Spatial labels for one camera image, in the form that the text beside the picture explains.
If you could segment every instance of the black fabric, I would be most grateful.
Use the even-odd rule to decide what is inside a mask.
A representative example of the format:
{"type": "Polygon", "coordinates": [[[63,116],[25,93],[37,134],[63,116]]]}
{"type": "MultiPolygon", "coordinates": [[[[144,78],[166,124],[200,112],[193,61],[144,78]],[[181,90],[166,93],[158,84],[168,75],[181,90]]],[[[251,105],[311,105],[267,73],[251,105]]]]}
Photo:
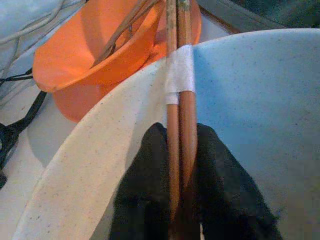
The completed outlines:
{"type": "MultiPolygon", "coordinates": [[[[166,129],[155,123],[121,180],[109,239],[168,239],[166,129]]],[[[198,124],[198,204],[206,240],[280,240],[276,218],[215,131],[198,124]]]]}

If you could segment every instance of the black glove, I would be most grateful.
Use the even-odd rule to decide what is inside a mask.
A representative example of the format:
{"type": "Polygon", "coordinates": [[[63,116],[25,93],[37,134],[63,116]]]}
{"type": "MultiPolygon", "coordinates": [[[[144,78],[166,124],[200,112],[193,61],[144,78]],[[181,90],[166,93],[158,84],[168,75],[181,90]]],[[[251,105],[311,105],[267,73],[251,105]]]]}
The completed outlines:
{"type": "MultiPolygon", "coordinates": [[[[212,128],[198,124],[197,130],[197,198],[205,239],[282,239],[253,179],[212,128]]],[[[168,239],[167,133],[160,123],[144,134],[114,207],[110,240],[168,239]]]]}

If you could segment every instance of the orange plastic bowl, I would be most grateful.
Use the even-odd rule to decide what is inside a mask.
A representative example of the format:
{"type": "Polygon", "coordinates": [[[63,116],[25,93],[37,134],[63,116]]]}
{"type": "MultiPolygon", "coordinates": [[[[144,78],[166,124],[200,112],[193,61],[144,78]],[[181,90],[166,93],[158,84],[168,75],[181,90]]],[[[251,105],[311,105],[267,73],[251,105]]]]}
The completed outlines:
{"type": "MultiPolygon", "coordinates": [[[[35,53],[33,76],[52,92],[61,113],[78,122],[108,92],[138,69],[166,55],[166,17],[158,2],[133,26],[134,35],[106,60],[93,62],[136,0],[90,0],[35,53]]],[[[201,14],[192,1],[192,35],[197,43],[201,14]]],[[[129,38],[124,32],[117,44],[129,38]]]]}

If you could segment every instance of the white tape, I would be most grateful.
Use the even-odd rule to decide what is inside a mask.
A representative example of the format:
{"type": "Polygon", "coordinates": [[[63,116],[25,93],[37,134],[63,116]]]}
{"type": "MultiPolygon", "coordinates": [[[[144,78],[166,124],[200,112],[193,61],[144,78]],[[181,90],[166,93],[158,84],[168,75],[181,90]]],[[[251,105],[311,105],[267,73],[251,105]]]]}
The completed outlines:
{"type": "Polygon", "coordinates": [[[165,104],[179,104],[179,93],[196,92],[192,45],[184,45],[166,59],[165,104]]]}

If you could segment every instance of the light blue surface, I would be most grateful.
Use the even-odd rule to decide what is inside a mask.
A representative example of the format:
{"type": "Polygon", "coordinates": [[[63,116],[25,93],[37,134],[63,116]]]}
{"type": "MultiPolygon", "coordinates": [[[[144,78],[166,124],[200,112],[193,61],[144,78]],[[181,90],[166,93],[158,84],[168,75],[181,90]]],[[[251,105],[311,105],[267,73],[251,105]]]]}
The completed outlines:
{"type": "Polygon", "coordinates": [[[194,61],[198,121],[282,209],[285,239],[320,239],[320,30],[232,35],[194,61]]]}

